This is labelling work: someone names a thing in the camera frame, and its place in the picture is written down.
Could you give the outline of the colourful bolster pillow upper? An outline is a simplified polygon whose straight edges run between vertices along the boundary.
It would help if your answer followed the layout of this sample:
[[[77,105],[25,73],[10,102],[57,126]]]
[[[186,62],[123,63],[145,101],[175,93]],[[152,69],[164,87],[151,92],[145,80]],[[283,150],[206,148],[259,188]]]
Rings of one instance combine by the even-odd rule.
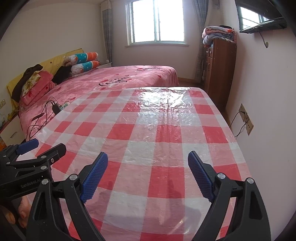
[[[65,58],[63,61],[63,66],[73,66],[75,64],[94,61],[98,58],[98,56],[99,54],[97,52],[73,54]]]

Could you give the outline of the folded blankets on dresser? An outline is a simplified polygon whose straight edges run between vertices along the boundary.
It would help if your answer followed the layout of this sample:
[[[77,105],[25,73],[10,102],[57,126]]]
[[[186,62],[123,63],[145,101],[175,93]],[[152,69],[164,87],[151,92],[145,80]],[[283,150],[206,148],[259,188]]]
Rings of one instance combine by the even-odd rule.
[[[204,45],[211,45],[214,39],[236,43],[236,32],[232,28],[208,26],[203,30],[202,39]]]

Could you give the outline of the white bedside cabinet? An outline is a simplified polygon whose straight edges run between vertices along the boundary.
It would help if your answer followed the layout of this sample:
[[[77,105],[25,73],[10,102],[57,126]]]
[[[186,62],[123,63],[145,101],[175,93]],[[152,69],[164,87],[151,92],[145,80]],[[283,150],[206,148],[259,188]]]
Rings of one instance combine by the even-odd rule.
[[[22,130],[18,115],[4,124],[1,129],[1,139],[6,146],[20,144],[25,140],[25,134]]]

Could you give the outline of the floral pillow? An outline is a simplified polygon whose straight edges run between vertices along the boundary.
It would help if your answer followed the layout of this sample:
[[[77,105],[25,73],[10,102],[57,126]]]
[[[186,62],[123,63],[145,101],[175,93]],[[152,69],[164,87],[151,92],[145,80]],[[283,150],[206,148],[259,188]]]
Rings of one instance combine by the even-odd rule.
[[[25,82],[22,87],[22,95],[21,97],[25,96],[40,80],[41,75],[39,74],[40,71],[35,71],[31,77]]]

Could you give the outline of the pink folded quilt pillow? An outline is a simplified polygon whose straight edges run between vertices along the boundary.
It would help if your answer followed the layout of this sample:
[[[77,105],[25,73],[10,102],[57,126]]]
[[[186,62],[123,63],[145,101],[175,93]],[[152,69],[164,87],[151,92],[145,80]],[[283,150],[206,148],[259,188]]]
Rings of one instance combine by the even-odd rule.
[[[55,83],[52,82],[53,75],[51,73],[41,70],[39,74],[41,78],[38,83],[25,96],[20,96],[20,102],[25,105],[35,103],[55,86]]]

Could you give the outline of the wall power socket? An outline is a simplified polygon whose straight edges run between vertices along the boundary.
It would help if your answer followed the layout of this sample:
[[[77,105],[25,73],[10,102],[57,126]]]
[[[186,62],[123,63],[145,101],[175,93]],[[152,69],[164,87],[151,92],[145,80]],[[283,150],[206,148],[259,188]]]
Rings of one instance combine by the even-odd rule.
[[[242,118],[242,121],[244,122],[244,127],[247,131],[247,134],[250,135],[251,131],[253,130],[254,125],[253,125],[243,104],[240,105],[239,114]]]

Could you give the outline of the black clothing on bed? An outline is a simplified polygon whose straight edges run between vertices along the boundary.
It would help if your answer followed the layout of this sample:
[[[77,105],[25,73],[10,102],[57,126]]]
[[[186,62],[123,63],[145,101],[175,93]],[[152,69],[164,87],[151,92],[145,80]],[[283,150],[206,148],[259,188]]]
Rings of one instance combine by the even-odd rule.
[[[52,82],[59,85],[70,76],[70,73],[71,66],[61,66],[53,76]]]

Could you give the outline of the colourful bolster pillow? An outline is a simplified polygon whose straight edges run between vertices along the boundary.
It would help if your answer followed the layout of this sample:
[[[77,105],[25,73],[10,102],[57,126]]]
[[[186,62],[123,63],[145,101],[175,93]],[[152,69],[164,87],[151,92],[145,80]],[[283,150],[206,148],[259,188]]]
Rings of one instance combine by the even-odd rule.
[[[71,67],[71,75],[78,75],[87,71],[90,71],[94,68],[97,68],[100,65],[99,61],[92,60],[85,63],[75,64]]]
[[[98,56],[99,54],[97,52],[73,54],[65,58],[63,61],[63,66],[73,66],[75,64],[94,61],[98,58]]]

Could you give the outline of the window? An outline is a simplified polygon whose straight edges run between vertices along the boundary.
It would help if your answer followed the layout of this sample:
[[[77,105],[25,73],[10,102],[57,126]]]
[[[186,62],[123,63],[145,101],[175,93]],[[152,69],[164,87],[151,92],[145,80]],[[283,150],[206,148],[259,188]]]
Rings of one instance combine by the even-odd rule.
[[[129,46],[186,43],[183,1],[129,1],[125,12]]]

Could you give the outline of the white power strip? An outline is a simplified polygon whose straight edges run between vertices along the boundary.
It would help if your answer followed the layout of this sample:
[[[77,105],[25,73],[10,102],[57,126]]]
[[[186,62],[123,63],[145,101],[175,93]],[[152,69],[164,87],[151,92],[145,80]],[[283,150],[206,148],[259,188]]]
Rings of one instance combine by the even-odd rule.
[[[70,104],[69,101],[64,102],[62,105],[59,106],[60,110],[63,110],[63,109],[66,108],[69,104]]]

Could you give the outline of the brown wooden dresser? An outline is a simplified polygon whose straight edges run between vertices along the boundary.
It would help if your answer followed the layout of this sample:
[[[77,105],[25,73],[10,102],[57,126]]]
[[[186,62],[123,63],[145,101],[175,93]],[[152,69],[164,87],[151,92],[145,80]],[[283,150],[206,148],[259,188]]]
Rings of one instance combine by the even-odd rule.
[[[233,42],[214,39],[206,48],[204,90],[220,111],[224,111],[232,85],[237,46]]]

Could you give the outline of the wall mounted television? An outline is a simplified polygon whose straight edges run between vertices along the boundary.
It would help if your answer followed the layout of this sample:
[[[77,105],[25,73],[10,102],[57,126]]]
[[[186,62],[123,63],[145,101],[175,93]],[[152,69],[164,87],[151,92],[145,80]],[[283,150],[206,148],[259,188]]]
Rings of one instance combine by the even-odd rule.
[[[235,0],[239,18],[239,32],[280,30],[287,28],[287,22],[281,13],[268,0]]]

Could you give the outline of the colourful bolster pillow lower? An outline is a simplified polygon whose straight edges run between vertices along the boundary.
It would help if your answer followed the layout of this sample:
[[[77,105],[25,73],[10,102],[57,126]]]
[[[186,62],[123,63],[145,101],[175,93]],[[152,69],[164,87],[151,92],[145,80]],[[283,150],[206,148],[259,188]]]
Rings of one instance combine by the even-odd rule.
[[[100,65],[99,61],[92,60],[85,63],[75,64],[71,67],[71,75],[78,75],[87,71],[90,71],[94,68],[97,68]]]

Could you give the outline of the black charger adapter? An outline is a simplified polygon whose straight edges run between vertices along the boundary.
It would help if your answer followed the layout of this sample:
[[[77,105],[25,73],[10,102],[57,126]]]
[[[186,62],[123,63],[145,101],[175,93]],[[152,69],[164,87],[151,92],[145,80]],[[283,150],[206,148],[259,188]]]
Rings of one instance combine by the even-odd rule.
[[[60,111],[61,111],[61,108],[60,108],[60,105],[59,104],[54,104],[52,106],[52,111],[55,115],[57,115]]]

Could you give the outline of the grey curtain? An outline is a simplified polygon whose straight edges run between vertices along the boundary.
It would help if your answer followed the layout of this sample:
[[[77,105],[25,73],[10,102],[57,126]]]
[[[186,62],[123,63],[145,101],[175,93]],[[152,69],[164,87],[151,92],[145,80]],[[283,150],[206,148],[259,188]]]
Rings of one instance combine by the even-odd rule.
[[[208,0],[195,0],[194,1],[197,18],[198,18],[198,27],[200,31],[200,39],[199,39],[199,51],[197,56],[197,66],[196,66],[196,74],[195,79],[198,83],[201,83],[202,79],[202,60],[203,60],[203,39],[202,33],[205,27],[207,13],[208,13]]]

